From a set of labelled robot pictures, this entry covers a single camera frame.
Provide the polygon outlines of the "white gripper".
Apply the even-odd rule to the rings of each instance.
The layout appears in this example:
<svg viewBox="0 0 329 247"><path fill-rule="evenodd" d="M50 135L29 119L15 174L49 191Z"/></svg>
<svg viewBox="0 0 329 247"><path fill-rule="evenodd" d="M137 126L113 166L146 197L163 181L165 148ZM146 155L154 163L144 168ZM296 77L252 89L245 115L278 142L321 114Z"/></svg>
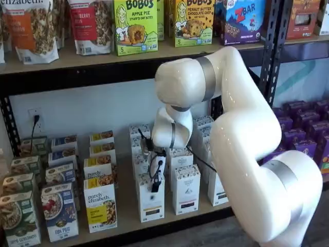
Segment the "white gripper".
<svg viewBox="0 0 329 247"><path fill-rule="evenodd" d="M151 192L156 193L164 180L164 171L166 167L166 151L163 148L155 148L151 152Z"/></svg>

